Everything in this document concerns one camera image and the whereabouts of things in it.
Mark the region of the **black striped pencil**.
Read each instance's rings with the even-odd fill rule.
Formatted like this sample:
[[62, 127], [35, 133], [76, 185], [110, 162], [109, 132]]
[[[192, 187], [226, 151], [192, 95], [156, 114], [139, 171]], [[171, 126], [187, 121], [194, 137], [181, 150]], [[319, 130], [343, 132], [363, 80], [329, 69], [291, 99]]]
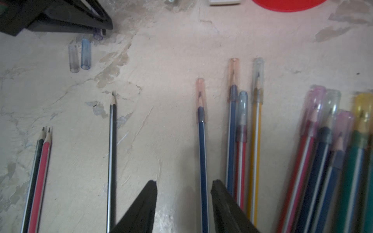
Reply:
[[36, 144], [33, 168], [31, 172], [27, 199], [26, 199], [26, 204], [25, 204], [25, 210], [23, 214], [23, 221], [22, 221], [21, 230], [20, 230], [21, 233], [28, 232], [29, 221], [30, 221], [32, 205], [33, 205], [33, 198], [34, 198], [34, 193], [35, 193], [35, 188], [36, 188], [36, 183], [37, 183], [38, 168], [39, 168], [40, 158], [42, 154], [42, 147], [43, 147], [45, 137], [46, 137], [46, 130], [45, 130], [45, 127], [43, 127], [41, 134], [37, 140], [37, 144]]
[[116, 221], [116, 129], [117, 105], [115, 91], [112, 91], [109, 122], [109, 153], [108, 153], [108, 187], [107, 187], [107, 223], [106, 232], [110, 233]]

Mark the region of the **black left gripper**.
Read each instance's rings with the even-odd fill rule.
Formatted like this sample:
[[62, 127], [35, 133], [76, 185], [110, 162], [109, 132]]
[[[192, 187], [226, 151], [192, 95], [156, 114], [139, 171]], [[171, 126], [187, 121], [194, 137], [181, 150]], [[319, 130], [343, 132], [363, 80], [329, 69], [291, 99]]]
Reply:
[[10, 36], [24, 29], [93, 34], [95, 28], [113, 29], [111, 17], [98, 1], [1, 1], [1, 32]]

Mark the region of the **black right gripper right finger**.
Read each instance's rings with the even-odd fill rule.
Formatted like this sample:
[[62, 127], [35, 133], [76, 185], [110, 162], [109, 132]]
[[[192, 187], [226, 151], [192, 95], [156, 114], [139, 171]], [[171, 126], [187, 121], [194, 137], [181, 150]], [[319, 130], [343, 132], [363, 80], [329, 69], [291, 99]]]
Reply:
[[217, 233], [259, 233], [221, 180], [213, 181], [210, 193]]

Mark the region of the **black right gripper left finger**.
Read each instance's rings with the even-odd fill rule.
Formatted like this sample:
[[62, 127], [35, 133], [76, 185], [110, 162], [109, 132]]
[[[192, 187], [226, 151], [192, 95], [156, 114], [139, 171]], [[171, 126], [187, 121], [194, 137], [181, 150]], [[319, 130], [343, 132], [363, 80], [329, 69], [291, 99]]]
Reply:
[[156, 181], [149, 180], [112, 233], [151, 233], [157, 201]]

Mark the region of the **red striped pencil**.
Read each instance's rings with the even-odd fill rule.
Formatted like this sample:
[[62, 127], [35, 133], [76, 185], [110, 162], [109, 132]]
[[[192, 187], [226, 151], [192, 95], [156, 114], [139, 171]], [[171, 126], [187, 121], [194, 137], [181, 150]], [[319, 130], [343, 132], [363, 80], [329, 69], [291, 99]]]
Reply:
[[39, 219], [42, 209], [42, 201], [45, 190], [45, 182], [48, 173], [48, 164], [51, 150], [51, 128], [46, 133], [46, 138], [43, 143], [42, 153], [37, 174], [36, 188], [33, 198], [33, 205], [31, 209], [31, 216], [29, 221], [28, 233], [37, 233], [39, 226]]

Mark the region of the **purple clear pencil cap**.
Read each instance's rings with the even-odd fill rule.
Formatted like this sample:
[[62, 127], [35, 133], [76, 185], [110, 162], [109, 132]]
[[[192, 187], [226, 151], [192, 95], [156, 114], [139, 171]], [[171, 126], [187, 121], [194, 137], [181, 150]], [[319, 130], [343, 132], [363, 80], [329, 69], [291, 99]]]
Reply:
[[98, 41], [103, 40], [104, 39], [104, 35], [103, 35], [103, 32], [102, 32], [102, 29], [95, 28], [94, 29], [94, 33], [93, 33], [93, 38], [95, 40], [98, 40]]

